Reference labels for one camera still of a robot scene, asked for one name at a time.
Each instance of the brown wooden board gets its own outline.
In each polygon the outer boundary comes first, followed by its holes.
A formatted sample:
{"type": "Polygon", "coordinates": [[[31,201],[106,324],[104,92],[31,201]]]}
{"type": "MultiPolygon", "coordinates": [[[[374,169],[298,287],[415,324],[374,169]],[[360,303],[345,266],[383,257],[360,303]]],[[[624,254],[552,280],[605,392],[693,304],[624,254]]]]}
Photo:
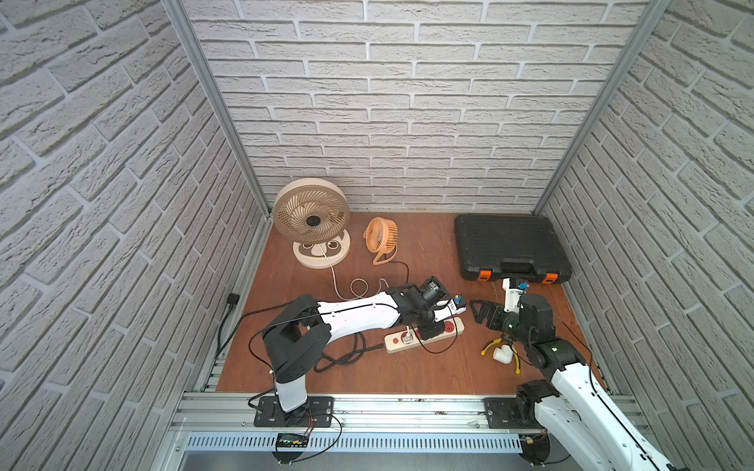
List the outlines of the brown wooden board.
{"type": "MultiPolygon", "coordinates": [[[[398,253],[411,269],[410,283],[420,285],[429,276],[436,276],[451,294],[461,294],[469,299],[498,299],[503,302],[504,291],[500,282],[495,284],[497,297],[491,283],[466,281],[458,269],[453,220],[456,214],[433,213],[352,213],[348,231],[351,235],[351,252],[335,266],[340,294],[352,297],[348,284],[354,278],[369,282],[368,295],[374,295],[379,278],[390,286],[399,286],[406,280],[406,268],[398,263],[375,266],[374,255],[366,249],[362,234],[369,221],[376,216],[392,219],[398,226],[398,253]]],[[[363,291],[361,283],[354,291],[363,291]]],[[[563,325],[584,341],[576,323],[566,294],[561,286],[535,284],[529,292],[547,297],[553,306],[556,332],[559,337],[573,343],[589,360],[589,353],[563,325]]],[[[282,304],[302,294],[312,294],[315,299],[339,301],[333,290],[330,269],[312,270],[296,261],[292,244],[273,228],[265,247],[259,269],[251,288],[244,312],[282,304]]],[[[247,317],[238,329],[231,345],[225,367],[216,390],[219,392],[259,392],[272,387],[269,368],[254,359],[248,350],[252,335],[264,328],[281,310],[247,317]]],[[[492,359],[492,349],[486,356],[480,351],[496,337],[495,332],[474,322],[470,310],[462,314],[466,331],[458,336],[452,348],[440,355],[432,355],[421,347],[404,352],[387,354],[383,350],[366,353],[350,366],[335,366],[324,373],[309,372],[306,386],[312,393],[426,393],[426,394],[515,394],[516,387],[527,381],[542,378],[540,372],[526,364],[516,375],[513,364],[504,365],[492,359]]],[[[384,341],[386,334],[397,329],[376,329],[364,332],[369,346],[384,341]]],[[[439,351],[451,340],[435,342],[428,346],[439,351]]],[[[353,336],[339,339],[328,345],[326,353],[339,357],[352,350],[353,336]]],[[[518,350],[523,355],[523,347],[518,350]]],[[[252,343],[254,353],[267,359],[261,335],[252,343]]],[[[599,378],[596,367],[595,375],[599,378]]]]}

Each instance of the orange fan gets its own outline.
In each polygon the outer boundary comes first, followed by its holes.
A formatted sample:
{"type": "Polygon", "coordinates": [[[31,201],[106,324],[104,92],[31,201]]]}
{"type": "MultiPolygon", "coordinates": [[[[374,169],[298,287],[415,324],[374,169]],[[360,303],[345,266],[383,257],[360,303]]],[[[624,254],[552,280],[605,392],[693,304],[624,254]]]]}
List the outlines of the orange fan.
{"type": "Polygon", "coordinates": [[[374,218],[364,231],[366,248],[377,256],[372,261],[374,265],[388,263],[398,253],[398,226],[390,219],[374,218]]]}

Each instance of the brick wall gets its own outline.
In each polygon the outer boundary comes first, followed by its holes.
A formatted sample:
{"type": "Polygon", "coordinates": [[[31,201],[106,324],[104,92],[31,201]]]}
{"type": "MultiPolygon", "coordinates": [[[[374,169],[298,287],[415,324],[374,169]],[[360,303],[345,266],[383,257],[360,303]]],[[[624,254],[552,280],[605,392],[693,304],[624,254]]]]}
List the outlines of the brick wall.
{"type": "Polygon", "coordinates": [[[546,213],[613,377],[666,454],[754,465],[754,17],[674,0],[546,213]]]}
{"type": "Polygon", "coordinates": [[[0,469],[144,469],[259,215],[162,5],[0,2],[0,469]]]}
{"type": "Polygon", "coordinates": [[[530,210],[643,2],[185,0],[272,201],[530,210]]]}

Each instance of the plastic case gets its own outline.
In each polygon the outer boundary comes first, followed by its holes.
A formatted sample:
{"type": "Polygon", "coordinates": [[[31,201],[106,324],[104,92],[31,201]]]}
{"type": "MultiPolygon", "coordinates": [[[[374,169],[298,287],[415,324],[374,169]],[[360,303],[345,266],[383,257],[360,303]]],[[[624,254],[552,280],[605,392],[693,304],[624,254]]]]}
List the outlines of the plastic case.
{"type": "Polygon", "coordinates": [[[571,277],[571,263],[545,218],[462,214],[455,218],[455,242],[466,280],[520,277],[549,284],[571,277]]]}

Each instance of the fan stand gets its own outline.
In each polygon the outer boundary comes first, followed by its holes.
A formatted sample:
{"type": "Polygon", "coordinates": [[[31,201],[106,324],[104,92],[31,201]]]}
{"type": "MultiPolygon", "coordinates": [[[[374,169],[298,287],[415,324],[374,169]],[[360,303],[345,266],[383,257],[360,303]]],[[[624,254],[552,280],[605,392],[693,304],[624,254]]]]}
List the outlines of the fan stand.
{"type": "Polygon", "coordinates": [[[293,254],[299,260],[301,265],[307,268],[314,268],[316,270],[322,270],[323,268],[329,268],[340,263],[351,249],[351,236],[348,235],[348,231],[343,229],[343,238],[335,237],[325,243],[316,244],[301,244],[298,242],[293,243],[293,254]],[[327,258],[323,256],[322,249],[329,248],[327,258]]]}

